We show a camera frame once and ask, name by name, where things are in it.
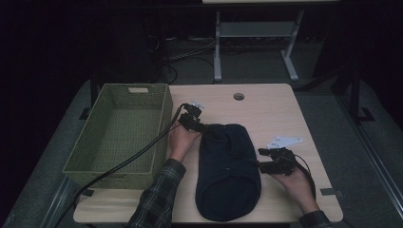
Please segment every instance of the person's left hand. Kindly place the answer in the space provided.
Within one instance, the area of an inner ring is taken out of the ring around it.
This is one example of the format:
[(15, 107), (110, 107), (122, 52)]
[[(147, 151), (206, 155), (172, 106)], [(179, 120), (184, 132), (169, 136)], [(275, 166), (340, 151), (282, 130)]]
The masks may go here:
[(171, 147), (170, 159), (182, 162), (186, 153), (190, 150), (193, 142), (201, 135), (200, 132), (189, 132), (176, 121), (172, 125), (169, 134), (169, 145)]

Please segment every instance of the wrist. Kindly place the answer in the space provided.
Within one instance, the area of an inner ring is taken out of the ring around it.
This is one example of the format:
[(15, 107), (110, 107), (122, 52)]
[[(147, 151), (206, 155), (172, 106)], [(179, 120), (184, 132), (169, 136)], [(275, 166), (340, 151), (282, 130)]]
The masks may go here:
[(185, 152), (183, 153), (182, 151), (172, 151), (169, 156), (169, 159), (173, 159), (178, 162), (183, 162), (185, 155), (186, 155), (186, 153)]
[(297, 204), (303, 215), (320, 210), (314, 199), (302, 199), (298, 201)]

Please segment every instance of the black fabric bag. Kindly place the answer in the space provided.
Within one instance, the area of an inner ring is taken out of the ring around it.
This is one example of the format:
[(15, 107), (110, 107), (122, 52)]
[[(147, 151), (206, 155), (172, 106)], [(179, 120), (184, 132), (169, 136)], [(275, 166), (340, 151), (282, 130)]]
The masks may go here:
[(260, 173), (245, 127), (210, 124), (201, 137), (196, 205), (201, 215), (229, 221), (250, 213), (260, 198)]

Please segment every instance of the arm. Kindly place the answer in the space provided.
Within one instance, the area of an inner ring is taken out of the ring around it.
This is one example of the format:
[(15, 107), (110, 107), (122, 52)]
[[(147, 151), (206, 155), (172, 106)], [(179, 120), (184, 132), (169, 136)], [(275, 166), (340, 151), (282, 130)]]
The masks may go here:
[(312, 196), (311, 186), (302, 171), (296, 168), (290, 176), (271, 176), (284, 186), (285, 191), (301, 209), (303, 216), (299, 221), (304, 228), (332, 227)]
[(127, 227), (170, 227), (176, 192), (185, 173), (182, 161), (200, 136), (175, 123), (169, 137), (171, 154), (151, 187), (144, 190)]

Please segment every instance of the gray carpet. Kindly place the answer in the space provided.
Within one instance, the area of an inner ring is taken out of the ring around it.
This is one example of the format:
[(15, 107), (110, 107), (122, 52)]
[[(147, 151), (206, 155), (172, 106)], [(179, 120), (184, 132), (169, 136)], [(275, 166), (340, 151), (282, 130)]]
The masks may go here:
[[(186, 52), (186, 49), (190, 48), (187, 44), (171, 45), (171, 56)], [(320, 44), (296, 46), (292, 59), (300, 76), (297, 83), (288, 78), (278, 52), (281, 48), (282, 45), (272, 44), (265, 51), (254, 47), (254, 52), (222, 56), (221, 84), (286, 83), (299, 87), (310, 82)], [(212, 61), (211, 53), (198, 57)], [(173, 63), (172, 66), (178, 72), (174, 85), (213, 83), (213, 68), (205, 61), (188, 59)], [(174, 73), (171, 71), (169, 74), (166, 68), (164, 70), (168, 81), (172, 80)], [(335, 227), (403, 227), (403, 220), (384, 190), (369, 161), (365, 146), (356, 134), (355, 125), (342, 105), (344, 98), (338, 98), (330, 92), (332, 83), (333, 80), (329, 80), (310, 91), (296, 92), (296, 96), (344, 213), (344, 220), (336, 223)], [(83, 109), (89, 107), (89, 99), (89, 85), (86, 83), (71, 103), (65, 118), (49, 142), (11, 212), (10, 223), (5, 227), (41, 227), (44, 219), (46, 220), (43, 227), (47, 227), (47, 224), (52, 224), (52, 218), (60, 217), (60, 214), (52, 217), (53, 211), (48, 212), (48, 209), (51, 208), (55, 193), (64, 180), (61, 170), (85, 123), (80, 121), (79, 117)], [(382, 160), (397, 184), (402, 187), (403, 168), (399, 165), (403, 162), (402, 131), (397, 128), (373, 91), (365, 84), (362, 85), (360, 104), (368, 107), (376, 119), (375, 122), (363, 123), (362, 128), (376, 150), (382, 152)], [(73, 183), (67, 188), (69, 192), (61, 208), (67, 207), (72, 201), (74, 191), (77, 190)], [(70, 210), (59, 227), (85, 226), (73, 221)], [(122, 227), (122, 224), (97, 224), (97, 227)]]

